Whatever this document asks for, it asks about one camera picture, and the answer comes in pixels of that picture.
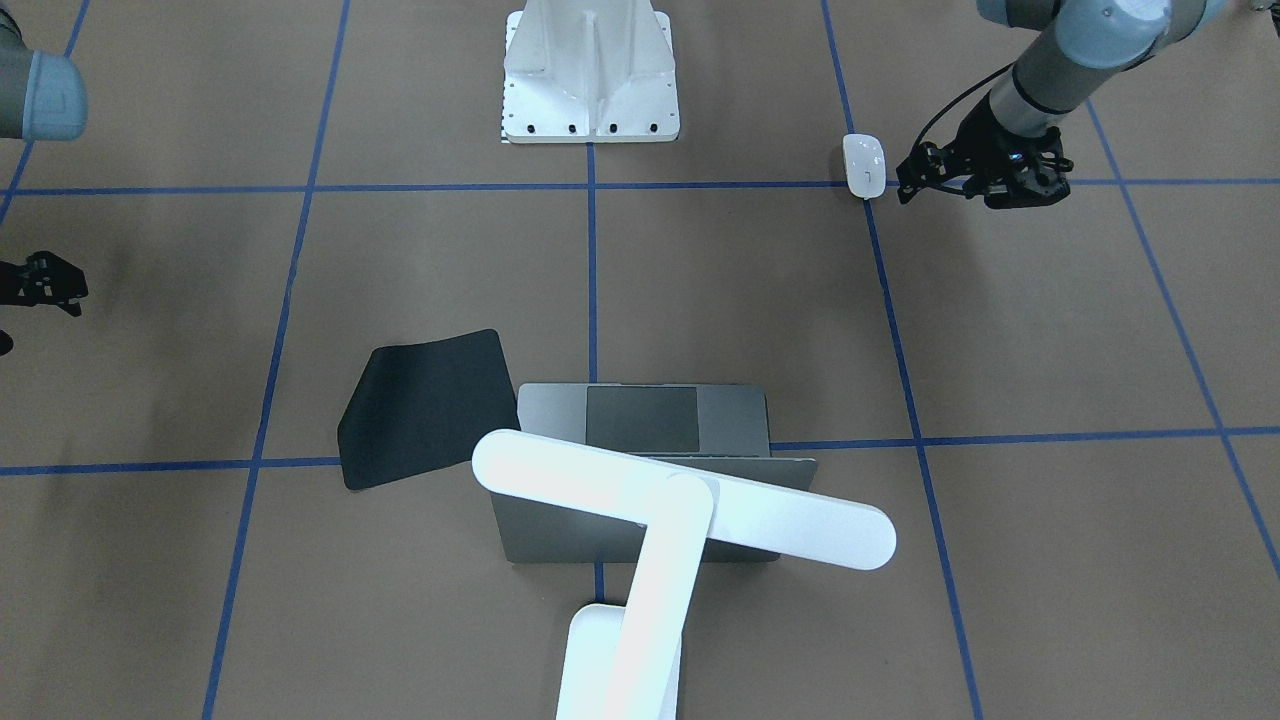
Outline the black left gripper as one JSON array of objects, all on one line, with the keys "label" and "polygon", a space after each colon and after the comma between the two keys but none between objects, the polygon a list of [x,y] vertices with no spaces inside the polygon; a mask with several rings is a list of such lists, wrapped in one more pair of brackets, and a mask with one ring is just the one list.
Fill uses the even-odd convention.
[{"label": "black left gripper", "polygon": [[1071,192],[1074,163],[1064,155],[1060,129],[1030,138],[1016,135],[1000,124],[988,100],[964,117],[951,142],[920,141],[920,149],[922,170],[915,160],[896,168],[902,205],[924,188],[982,199],[993,210],[1047,208]]}]

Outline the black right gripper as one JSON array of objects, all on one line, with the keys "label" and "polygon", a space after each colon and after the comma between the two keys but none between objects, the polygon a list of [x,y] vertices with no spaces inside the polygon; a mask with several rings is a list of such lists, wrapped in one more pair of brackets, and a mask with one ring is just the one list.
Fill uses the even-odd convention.
[{"label": "black right gripper", "polygon": [[54,252],[33,252],[22,264],[1,261],[1,305],[49,305],[81,316],[87,296],[84,272]]}]

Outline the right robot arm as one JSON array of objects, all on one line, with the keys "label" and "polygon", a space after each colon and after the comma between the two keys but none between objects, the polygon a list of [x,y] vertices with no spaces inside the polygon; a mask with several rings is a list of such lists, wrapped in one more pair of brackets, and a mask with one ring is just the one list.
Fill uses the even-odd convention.
[{"label": "right robot arm", "polygon": [[[79,69],[67,56],[29,47],[14,15],[1,9],[1,136],[4,140],[64,142],[79,138],[88,122],[88,95]],[[49,251],[1,264],[3,304],[47,305],[82,314],[88,287],[83,270]]]}]

